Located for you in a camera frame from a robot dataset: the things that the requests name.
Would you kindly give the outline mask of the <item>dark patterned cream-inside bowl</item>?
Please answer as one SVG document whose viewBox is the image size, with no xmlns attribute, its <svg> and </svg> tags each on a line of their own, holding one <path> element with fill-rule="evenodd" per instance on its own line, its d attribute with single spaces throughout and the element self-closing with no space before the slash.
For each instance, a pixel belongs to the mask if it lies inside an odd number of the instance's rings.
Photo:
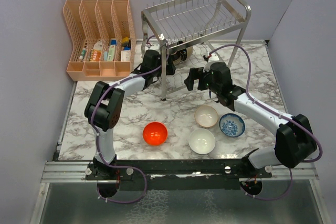
<svg viewBox="0 0 336 224">
<path fill-rule="evenodd" d="M 173 58 L 171 56 L 168 56 L 167 58 L 167 64 L 166 64 L 166 75 L 167 76 L 173 76 L 176 71 L 176 66 L 173 63 Z"/>
</svg>

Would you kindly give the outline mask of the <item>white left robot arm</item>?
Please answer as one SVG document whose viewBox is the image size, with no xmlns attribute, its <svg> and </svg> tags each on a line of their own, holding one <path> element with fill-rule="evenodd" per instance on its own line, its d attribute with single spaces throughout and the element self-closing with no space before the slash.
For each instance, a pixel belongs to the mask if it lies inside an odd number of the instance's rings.
<svg viewBox="0 0 336 224">
<path fill-rule="evenodd" d="M 124 98 L 143 91 L 162 74 L 162 56 L 157 50 L 148 49 L 142 62 L 125 78 L 112 83 L 99 81 L 95 84 L 84 115 L 96 135 L 96 153 L 93 163 L 104 179 L 116 172 L 116 153 L 113 130 L 116 126 Z"/>
</svg>

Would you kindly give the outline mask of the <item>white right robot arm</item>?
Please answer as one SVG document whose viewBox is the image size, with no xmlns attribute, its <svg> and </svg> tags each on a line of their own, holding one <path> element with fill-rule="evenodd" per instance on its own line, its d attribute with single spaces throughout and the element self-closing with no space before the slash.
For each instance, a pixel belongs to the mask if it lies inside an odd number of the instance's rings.
<svg viewBox="0 0 336 224">
<path fill-rule="evenodd" d="M 256 100 L 244 88 L 233 84 L 225 63 L 217 61 L 191 68 L 184 80 L 189 91 L 193 90 L 195 80 L 199 90 L 214 93 L 218 103 L 248 116 L 275 136 L 274 147 L 259 148 L 244 156 L 241 171 L 246 177 L 254 177 L 265 166 L 294 168 L 317 150 L 307 117 L 281 113 Z"/>
</svg>

